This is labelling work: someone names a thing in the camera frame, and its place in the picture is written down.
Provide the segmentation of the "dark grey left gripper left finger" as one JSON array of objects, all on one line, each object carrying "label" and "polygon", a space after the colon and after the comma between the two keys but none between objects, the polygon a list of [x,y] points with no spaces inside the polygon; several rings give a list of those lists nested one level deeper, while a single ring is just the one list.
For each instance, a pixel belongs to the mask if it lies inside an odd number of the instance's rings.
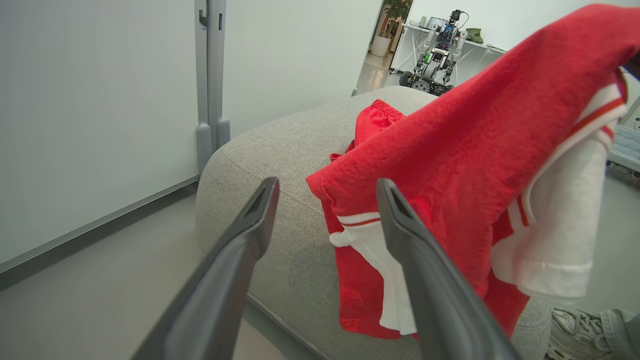
[{"label": "dark grey left gripper left finger", "polygon": [[250,280],[271,241],[276,177],[261,182],[133,355],[135,360],[230,360]]}]

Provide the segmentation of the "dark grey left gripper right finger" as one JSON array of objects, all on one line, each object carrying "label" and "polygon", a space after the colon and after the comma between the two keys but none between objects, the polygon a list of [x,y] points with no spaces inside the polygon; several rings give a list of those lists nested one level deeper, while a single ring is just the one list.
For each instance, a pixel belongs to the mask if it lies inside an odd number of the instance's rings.
[{"label": "dark grey left gripper right finger", "polygon": [[396,184],[377,180],[386,247],[400,263],[424,360],[519,360],[498,322]]}]

